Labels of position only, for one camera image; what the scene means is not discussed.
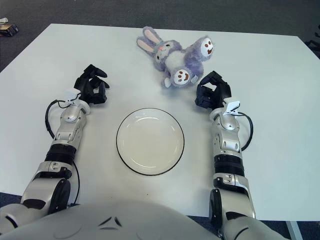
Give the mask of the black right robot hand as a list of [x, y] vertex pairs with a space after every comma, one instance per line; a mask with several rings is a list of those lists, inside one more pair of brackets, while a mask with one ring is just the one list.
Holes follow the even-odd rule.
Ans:
[[216, 72], [206, 75], [196, 89], [195, 104], [205, 109], [222, 108], [224, 99], [232, 96], [229, 84]]

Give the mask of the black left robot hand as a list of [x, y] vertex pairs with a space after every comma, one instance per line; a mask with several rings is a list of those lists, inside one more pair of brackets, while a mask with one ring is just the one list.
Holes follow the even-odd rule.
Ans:
[[90, 64], [83, 74], [77, 78], [74, 88], [80, 91], [79, 99], [87, 104], [104, 104], [107, 100], [106, 89], [110, 86], [101, 78], [107, 78], [107, 74]]

